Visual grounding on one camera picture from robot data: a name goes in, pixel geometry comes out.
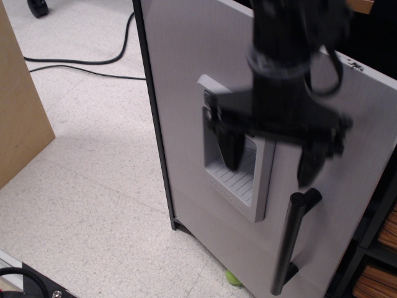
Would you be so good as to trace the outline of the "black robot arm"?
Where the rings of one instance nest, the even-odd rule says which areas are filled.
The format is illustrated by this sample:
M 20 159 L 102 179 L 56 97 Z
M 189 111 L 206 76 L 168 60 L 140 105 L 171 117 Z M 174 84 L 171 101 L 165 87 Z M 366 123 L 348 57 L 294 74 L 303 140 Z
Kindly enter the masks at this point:
M 297 180 L 307 187 L 327 158 L 342 154 L 346 132 L 353 126 L 348 115 L 316 101 L 341 87 L 343 67 L 334 47 L 346 35 L 350 10 L 345 1 L 252 1 L 251 7 L 252 87 L 235 93 L 205 92 L 205 120 L 232 170 L 241 163 L 246 136 L 300 146 Z M 315 90 L 311 61 L 321 47 L 338 81 Z

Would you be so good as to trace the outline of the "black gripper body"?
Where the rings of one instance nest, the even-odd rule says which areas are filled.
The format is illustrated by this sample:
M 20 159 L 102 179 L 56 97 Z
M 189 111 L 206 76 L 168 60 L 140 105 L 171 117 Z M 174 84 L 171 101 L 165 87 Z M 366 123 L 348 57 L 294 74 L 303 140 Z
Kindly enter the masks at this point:
M 327 158 L 344 151 L 352 119 L 315 101 L 302 81 L 275 83 L 254 78 L 253 87 L 231 91 L 204 75 L 203 87 L 209 108 L 206 122 L 214 133 L 217 125 L 235 125 L 243 128 L 245 136 L 300 147 L 330 143 Z

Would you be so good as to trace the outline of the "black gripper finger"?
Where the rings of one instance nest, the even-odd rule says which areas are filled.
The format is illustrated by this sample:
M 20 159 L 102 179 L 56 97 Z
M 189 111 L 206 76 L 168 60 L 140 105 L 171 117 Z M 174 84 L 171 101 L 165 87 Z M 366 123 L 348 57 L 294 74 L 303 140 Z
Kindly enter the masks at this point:
M 243 128 L 235 125 L 217 125 L 215 135 L 224 164 L 230 170 L 239 168 L 245 146 Z
M 330 143 L 314 142 L 302 147 L 297 172 L 299 187 L 308 187 L 313 183 L 324 166 L 330 146 Z

